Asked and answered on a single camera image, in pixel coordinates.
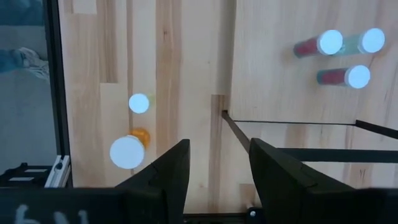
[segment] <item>wooden surface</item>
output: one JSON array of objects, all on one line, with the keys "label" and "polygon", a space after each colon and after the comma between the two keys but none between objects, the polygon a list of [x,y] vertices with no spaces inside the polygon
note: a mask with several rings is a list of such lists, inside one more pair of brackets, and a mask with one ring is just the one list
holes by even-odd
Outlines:
[{"label": "wooden surface", "polygon": [[[139,172],[179,140],[189,138],[191,174],[186,213],[242,212],[249,203],[258,205],[247,154],[220,117],[221,109],[228,104],[231,86],[235,2],[59,3],[75,186],[114,186]],[[380,82],[388,86],[389,81],[386,77]],[[127,105],[129,96],[138,92],[155,98],[155,104],[145,114],[132,114]],[[372,110],[373,106],[387,104],[388,100],[375,101],[368,107]],[[377,122],[384,120],[383,114],[375,118]],[[387,121],[398,125],[392,116]],[[240,125],[250,137],[270,136],[265,124]],[[109,158],[109,147],[133,127],[146,128],[152,141],[140,167],[119,169]],[[298,134],[291,129],[298,129]],[[271,135],[273,144],[283,144],[289,137],[286,145],[291,147],[296,143],[313,147],[350,146],[342,144],[350,138],[347,130],[341,128],[321,131],[321,135],[319,128],[305,126],[282,126],[276,130],[279,134]],[[370,147],[361,141],[361,136],[356,141],[358,147]],[[395,175],[394,165],[314,166],[337,177],[342,176],[343,170],[343,174],[349,174],[348,180],[359,187],[373,182],[390,184],[380,178],[396,179],[390,178]],[[373,175],[379,169],[388,175]]]},{"label": "wooden surface", "polygon": [[[356,118],[398,127],[398,8],[395,0],[237,1],[231,117],[239,121],[352,124]],[[297,59],[296,42],[327,29],[343,35],[380,27],[386,45],[373,55]],[[320,86],[320,69],[367,65],[369,86]]]}]

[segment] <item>light wood tabletop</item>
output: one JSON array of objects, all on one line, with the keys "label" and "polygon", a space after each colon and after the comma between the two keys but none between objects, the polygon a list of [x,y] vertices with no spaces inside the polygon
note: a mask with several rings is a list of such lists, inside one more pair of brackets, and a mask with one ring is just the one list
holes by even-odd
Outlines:
[{"label": "light wood tabletop", "polygon": [[[386,124],[398,101],[398,7],[394,0],[237,1],[231,117],[238,121]],[[344,36],[380,27],[386,45],[376,54],[296,58],[293,46],[325,30]],[[366,65],[370,84],[361,90],[320,86],[318,70]]]}]

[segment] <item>glass panel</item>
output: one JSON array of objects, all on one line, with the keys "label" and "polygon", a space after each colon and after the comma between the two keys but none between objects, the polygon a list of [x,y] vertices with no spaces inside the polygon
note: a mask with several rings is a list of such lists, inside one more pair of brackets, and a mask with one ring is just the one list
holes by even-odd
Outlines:
[{"label": "glass panel", "polygon": [[57,155],[42,0],[0,0],[0,175]]}]

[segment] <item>white cup lid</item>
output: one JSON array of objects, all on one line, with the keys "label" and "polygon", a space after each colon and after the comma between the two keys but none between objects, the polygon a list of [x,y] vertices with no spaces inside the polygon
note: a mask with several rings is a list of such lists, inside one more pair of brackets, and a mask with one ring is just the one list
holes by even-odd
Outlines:
[{"label": "white cup lid", "polygon": [[327,30],[318,37],[318,50],[323,55],[333,55],[343,46],[343,35],[338,30]]},{"label": "white cup lid", "polygon": [[364,88],[371,79],[371,71],[364,65],[356,65],[347,70],[345,83],[351,88]]},{"label": "white cup lid", "polygon": [[134,113],[145,113],[149,109],[149,99],[145,94],[136,93],[130,97],[129,107]]},{"label": "white cup lid", "polygon": [[134,136],[124,136],[113,142],[109,155],[122,169],[134,169],[144,160],[145,148]]},{"label": "white cup lid", "polygon": [[383,48],[385,41],[383,30],[372,28],[361,36],[358,47],[362,53],[376,53]]}]

